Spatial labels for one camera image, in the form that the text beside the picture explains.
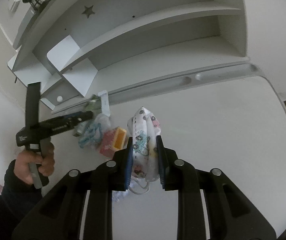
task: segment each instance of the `star cutout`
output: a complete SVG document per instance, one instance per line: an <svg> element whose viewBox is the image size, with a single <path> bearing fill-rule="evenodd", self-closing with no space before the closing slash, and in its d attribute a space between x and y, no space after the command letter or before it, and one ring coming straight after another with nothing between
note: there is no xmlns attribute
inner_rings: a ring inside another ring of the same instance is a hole
<svg viewBox="0 0 286 240"><path fill-rule="evenodd" d="M93 12L93 6L94 5L92 5L91 7L84 6L85 11L82 12L82 14L86 14L87 18L89 18L90 15L95 14L95 12Z"/></svg>

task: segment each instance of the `black sleeve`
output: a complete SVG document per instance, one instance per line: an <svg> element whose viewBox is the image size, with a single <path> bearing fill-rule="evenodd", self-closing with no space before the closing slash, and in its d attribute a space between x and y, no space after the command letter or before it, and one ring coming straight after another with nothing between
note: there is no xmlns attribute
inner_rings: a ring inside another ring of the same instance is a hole
<svg viewBox="0 0 286 240"><path fill-rule="evenodd" d="M14 174L12 161L4 177L4 187L0 196L0 239L11 239L12 231L20 220L42 198L41 190L29 186Z"/></svg>

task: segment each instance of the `face mask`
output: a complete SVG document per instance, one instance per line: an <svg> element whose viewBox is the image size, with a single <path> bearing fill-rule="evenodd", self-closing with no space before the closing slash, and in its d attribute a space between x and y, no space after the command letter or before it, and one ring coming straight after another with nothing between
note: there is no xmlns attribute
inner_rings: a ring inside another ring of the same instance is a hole
<svg viewBox="0 0 286 240"><path fill-rule="evenodd" d="M160 123L152 112L141 107L128 121L128 130L133 137L132 176L145 179L147 183L158 180L156 136L161 134ZM139 186L143 189L149 188L149 185Z"/></svg>

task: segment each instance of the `black gripper frame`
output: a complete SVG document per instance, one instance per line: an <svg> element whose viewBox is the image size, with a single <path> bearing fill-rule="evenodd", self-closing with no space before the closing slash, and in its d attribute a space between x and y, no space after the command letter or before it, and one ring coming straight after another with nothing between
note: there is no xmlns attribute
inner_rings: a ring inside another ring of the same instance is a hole
<svg viewBox="0 0 286 240"><path fill-rule="evenodd" d="M178 240L205 240L203 190L211 240L275 240L272 226L219 169L196 170L178 160L156 138L159 172L165 191L177 190ZM72 170L27 214L13 232L13 240L76 240L80 238L83 212L84 240L112 240L112 190L125 191L131 179L132 138L113 161L95 170ZM87 210L83 210L90 190Z"/></svg>

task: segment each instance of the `plastic bag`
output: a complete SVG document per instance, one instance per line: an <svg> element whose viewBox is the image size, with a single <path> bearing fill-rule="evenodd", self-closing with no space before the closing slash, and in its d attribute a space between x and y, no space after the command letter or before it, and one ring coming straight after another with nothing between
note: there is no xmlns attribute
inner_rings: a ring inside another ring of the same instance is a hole
<svg viewBox="0 0 286 240"><path fill-rule="evenodd" d="M80 148L90 145L97 148L103 139L106 131L111 129L111 121L105 114L98 114L93 122L85 129L84 134L79 139Z"/></svg>
<svg viewBox="0 0 286 240"><path fill-rule="evenodd" d="M101 111L100 111L101 106L100 105L101 105L101 98L96 96L96 95L93 95L92 98L85 104L83 112L92 111L94 114L99 114L99 113L101 113ZM87 120L87 121L79 123L74 128L73 136L79 137L79 136L83 135L85 132L85 129L90 125L90 123L92 121L93 120Z"/></svg>

